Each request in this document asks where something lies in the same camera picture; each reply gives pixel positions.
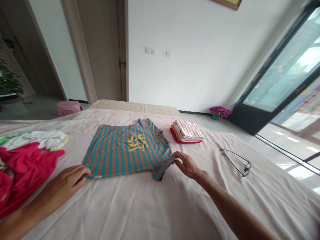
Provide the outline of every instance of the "floor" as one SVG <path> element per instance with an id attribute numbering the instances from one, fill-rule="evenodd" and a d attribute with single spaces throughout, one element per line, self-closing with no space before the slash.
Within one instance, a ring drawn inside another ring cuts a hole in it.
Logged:
<path id="1" fill-rule="evenodd" d="M 57 104 L 63 98 L 35 95 L 24 98 L 33 104 L 23 103 L 20 99 L 5 101 L 0 112 L 0 120 L 50 120 L 58 117 Z M 87 109 L 89 104 L 81 104 Z"/>
<path id="2" fill-rule="evenodd" d="M 258 138 L 248 134 L 232 123 L 224 119 L 215 121 L 210 116 L 182 114 L 185 118 L 193 120 L 196 124 L 220 132 L 230 132 L 240 139 L 251 145 L 252 148 L 258 149 L 259 152 L 268 158 L 271 162 L 278 165 L 293 177 L 304 183 L 308 188 L 320 194 L 320 176 L 310 171 L 301 164 L 293 161 L 291 158 L 280 153 L 276 149 L 262 142 Z"/>
<path id="3" fill-rule="evenodd" d="M 306 159 L 320 151 L 319 145 L 270 123 L 258 134 L 301 159 Z M 316 167 L 320 168 L 320 161 L 316 163 Z"/>

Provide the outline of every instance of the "stack of folded clothes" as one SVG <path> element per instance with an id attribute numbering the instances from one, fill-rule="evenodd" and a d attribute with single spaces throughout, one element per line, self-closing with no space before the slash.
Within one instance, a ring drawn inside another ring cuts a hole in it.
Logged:
<path id="1" fill-rule="evenodd" d="M 201 143 L 204 140 L 199 128 L 191 120 L 175 120 L 170 131 L 177 143 Z"/>

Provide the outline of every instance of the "embroidered graphic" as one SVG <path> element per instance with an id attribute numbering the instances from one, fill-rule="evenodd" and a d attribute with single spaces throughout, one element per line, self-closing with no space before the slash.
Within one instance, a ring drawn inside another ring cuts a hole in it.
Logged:
<path id="1" fill-rule="evenodd" d="M 132 152 L 139 148 L 144 152 L 144 148 L 149 147 L 144 134 L 141 134 L 141 135 L 133 134 L 131 137 L 128 137 L 128 146 L 129 146 L 129 152 Z"/>

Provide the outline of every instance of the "potted plant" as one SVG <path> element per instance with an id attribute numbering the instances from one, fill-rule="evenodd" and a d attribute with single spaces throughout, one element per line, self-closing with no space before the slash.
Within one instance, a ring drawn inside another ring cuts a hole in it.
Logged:
<path id="1" fill-rule="evenodd" d="M 212 115 L 212 119 L 214 120 L 219 120 L 219 118 L 228 118 L 229 114 L 232 114 L 231 110 L 228 110 L 222 106 L 215 106 L 209 109 Z"/>
<path id="2" fill-rule="evenodd" d="M 23 94 L 22 85 L 19 83 L 20 77 L 10 70 L 8 64 L 0 57 L 0 94 L 20 93 Z"/>

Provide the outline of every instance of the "glasses frame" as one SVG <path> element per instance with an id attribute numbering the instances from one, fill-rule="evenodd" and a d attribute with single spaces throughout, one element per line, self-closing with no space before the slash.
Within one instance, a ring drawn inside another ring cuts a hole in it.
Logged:
<path id="1" fill-rule="evenodd" d="M 232 152 L 232 151 L 227 150 L 227 149 L 220 149 L 220 151 Z M 222 153 L 222 155 L 225 155 L 225 156 L 229 159 L 229 161 L 230 161 L 230 162 L 232 163 L 232 165 L 236 168 L 236 170 L 241 174 L 242 177 L 248 176 L 249 173 L 250 173 L 251 163 L 250 163 L 247 159 L 241 157 L 240 155 L 238 155 L 238 154 L 236 154 L 236 153 L 234 153 L 234 152 L 232 152 L 232 153 L 235 154 L 235 155 L 237 155 L 238 157 L 242 158 L 243 160 L 245 160 L 245 161 L 247 162 L 246 166 L 244 167 L 244 173 L 242 173 L 242 172 L 236 167 L 236 165 L 233 164 L 233 162 L 230 160 L 230 158 L 229 158 L 225 153 Z"/>

